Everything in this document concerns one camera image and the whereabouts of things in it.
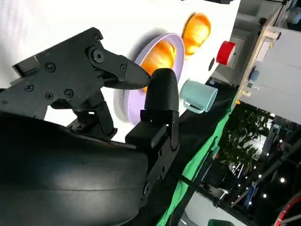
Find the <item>white table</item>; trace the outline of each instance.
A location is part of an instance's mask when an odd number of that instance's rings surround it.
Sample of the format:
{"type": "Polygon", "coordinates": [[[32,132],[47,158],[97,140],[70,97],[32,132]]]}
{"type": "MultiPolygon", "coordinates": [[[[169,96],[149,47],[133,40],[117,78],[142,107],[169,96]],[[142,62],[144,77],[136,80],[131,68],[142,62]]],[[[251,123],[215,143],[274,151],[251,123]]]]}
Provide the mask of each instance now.
{"type": "MultiPolygon", "coordinates": [[[[103,46],[132,60],[146,41],[165,32],[182,34],[194,12],[204,13],[212,24],[209,39],[184,62],[179,91],[190,78],[205,83],[217,67],[209,64],[224,40],[229,40],[240,0],[222,5],[203,0],[0,0],[0,88],[17,78],[11,65],[49,48],[92,26],[104,37],[103,46]]],[[[123,91],[102,88],[118,133],[124,141],[133,128],[123,109],[123,91]]],[[[180,103],[180,114],[185,111],[180,103]]],[[[72,111],[49,109],[47,121],[68,125],[72,111]]]]}

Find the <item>potted plant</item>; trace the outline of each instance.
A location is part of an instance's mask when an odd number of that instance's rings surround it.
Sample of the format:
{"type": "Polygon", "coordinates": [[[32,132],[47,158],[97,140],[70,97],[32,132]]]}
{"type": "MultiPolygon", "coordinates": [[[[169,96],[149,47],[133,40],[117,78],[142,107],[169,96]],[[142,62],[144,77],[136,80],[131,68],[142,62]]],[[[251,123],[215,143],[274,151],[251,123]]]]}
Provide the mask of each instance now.
{"type": "Polygon", "coordinates": [[[253,167],[257,149],[250,143],[260,135],[267,136],[269,112],[241,103],[232,111],[219,142],[222,163],[244,164],[248,172],[253,167]]]}

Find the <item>purple plate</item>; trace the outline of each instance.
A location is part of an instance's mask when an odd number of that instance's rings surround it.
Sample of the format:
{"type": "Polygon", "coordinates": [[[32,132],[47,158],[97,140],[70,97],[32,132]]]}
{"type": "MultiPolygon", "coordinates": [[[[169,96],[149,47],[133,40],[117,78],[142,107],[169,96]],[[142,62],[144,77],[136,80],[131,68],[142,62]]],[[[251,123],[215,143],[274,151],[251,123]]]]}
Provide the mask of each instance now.
{"type": "MultiPolygon", "coordinates": [[[[183,63],[184,63],[184,43],[180,35],[175,33],[168,33],[160,35],[153,39],[144,49],[139,53],[138,57],[135,60],[135,63],[139,66],[142,65],[142,62],[151,51],[154,46],[161,40],[166,40],[171,43],[176,48],[176,56],[173,66],[173,71],[179,82],[183,63]]],[[[125,90],[124,91],[124,108],[127,113],[129,121],[133,125],[137,125],[140,122],[140,110],[144,109],[145,95],[143,89],[135,90],[125,90]]]]}

